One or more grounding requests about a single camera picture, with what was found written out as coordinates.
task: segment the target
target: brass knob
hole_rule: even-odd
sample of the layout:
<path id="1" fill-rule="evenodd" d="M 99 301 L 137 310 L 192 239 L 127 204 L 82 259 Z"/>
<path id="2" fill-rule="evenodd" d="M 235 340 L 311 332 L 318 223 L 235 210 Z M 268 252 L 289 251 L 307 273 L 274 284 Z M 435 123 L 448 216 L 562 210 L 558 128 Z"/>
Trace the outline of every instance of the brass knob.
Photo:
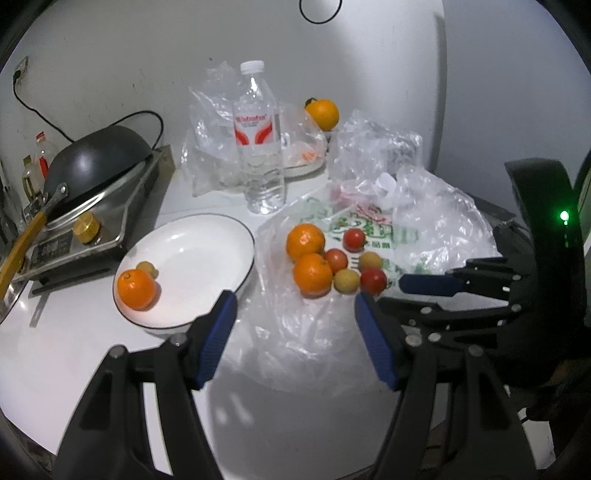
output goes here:
<path id="1" fill-rule="evenodd" d="M 83 244 L 89 244 L 99 234 L 100 222 L 92 212 L 82 213 L 75 221 L 72 232 Z"/>

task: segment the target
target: stove label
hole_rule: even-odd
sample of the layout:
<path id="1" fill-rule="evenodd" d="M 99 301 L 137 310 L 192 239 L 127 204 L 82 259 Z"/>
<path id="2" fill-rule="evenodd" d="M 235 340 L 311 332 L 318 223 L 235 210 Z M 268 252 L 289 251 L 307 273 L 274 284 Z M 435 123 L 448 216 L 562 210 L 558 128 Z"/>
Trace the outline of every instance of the stove label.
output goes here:
<path id="1" fill-rule="evenodd" d="M 69 230 L 58 237 L 37 245 L 33 249 L 31 256 L 30 270 L 70 253 L 73 235 L 72 230 Z"/>

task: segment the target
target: frying pan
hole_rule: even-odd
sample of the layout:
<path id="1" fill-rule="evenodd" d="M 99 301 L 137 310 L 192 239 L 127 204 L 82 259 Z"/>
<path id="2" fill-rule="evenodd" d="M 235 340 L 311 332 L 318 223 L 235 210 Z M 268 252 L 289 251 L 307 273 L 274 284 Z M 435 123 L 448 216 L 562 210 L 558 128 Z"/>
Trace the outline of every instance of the frying pan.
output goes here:
<path id="1" fill-rule="evenodd" d="M 51 217 L 57 218 L 85 202 L 151 154 L 142 137 L 121 125 L 75 141 L 56 155 L 45 179 L 45 194 L 51 196 L 62 182 L 69 190 Z"/>
<path id="2" fill-rule="evenodd" d="M 69 212 L 151 154 L 142 137 L 120 125 L 98 130 L 59 152 L 43 188 L 49 201 L 17 239 L 0 268 L 0 299 L 50 215 L 55 218 Z"/>

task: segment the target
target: wooden handle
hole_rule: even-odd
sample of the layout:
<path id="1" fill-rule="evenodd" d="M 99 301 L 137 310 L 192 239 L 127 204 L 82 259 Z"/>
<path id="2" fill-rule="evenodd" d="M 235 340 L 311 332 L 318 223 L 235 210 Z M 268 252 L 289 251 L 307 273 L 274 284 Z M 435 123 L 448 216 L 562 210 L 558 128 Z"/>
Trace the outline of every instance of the wooden handle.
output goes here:
<path id="1" fill-rule="evenodd" d="M 3 299 L 6 295 L 10 282 L 12 282 L 18 269 L 21 268 L 27 250 L 29 250 L 29 247 L 35 238 L 37 238 L 37 235 L 39 235 L 46 222 L 47 214 L 43 210 L 38 212 L 27 225 L 21 236 L 18 237 L 12 250 L 10 250 L 10 253 L 2 264 L 2 268 L 0 268 L 0 299 Z"/>

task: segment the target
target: orange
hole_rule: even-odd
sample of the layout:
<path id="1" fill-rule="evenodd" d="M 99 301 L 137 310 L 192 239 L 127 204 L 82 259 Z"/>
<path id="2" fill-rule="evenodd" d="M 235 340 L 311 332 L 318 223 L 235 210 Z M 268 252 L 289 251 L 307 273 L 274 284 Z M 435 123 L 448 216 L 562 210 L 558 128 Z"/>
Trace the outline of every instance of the orange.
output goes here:
<path id="1" fill-rule="evenodd" d="M 307 103 L 306 112 L 310 114 L 314 122 L 325 132 L 330 132 L 339 123 L 339 109 L 330 100 L 316 100 Z"/>
<path id="2" fill-rule="evenodd" d="M 329 263 L 319 254 L 307 254 L 294 265 L 295 284 L 306 297 L 321 297 L 330 292 L 332 270 Z"/>
<path id="3" fill-rule="evenodd" d="M 126 270 L 117 279 L 117 293 L 130 309 L 144 310 L 156 298 L 155 280 L 143 270 Z"/>
<path id="4" fill-rule="evenodd" d="M 285 251 L 295 262 L 302 255 L 321 254 L 324 250 L 324 234 L 316 225 L 301 223 L 287 235 Z"/>

